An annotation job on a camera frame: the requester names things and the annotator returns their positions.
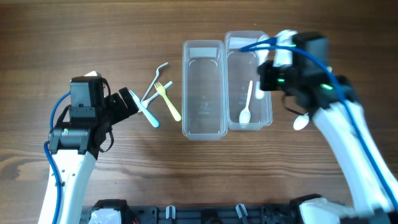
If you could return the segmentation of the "thin white plastic spoon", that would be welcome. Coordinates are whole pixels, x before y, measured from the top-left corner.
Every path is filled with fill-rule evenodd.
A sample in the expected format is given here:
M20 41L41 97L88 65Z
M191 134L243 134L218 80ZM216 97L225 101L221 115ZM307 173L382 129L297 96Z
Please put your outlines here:
M249 104L251 100L251 95L252 95L252 80L249 82L245 107L239 114L239 122L241 124L248 124L250 122L251 112L249 110Z

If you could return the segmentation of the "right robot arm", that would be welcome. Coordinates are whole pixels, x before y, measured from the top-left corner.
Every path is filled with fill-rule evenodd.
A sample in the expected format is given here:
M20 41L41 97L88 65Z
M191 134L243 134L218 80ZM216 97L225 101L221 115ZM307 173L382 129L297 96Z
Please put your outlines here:
M364 110L348 79L328 64L328 40L317 32L258 40L250 51L275 52L257 72L264 91L282 91L323 134L347 181L352 206L320 195L291 201L299 223L396 223L397 179L382 158L368 129Z

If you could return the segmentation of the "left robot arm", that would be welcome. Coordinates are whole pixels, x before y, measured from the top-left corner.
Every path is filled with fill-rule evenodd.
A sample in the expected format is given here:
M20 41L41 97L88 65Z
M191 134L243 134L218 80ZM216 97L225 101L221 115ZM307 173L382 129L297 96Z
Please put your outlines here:
M139 111L127 88L112 93L96 71L72 78L67 96L60 116L51 114L44 143L50 172L39 223L79 223L102 143L113 138L114 124Z

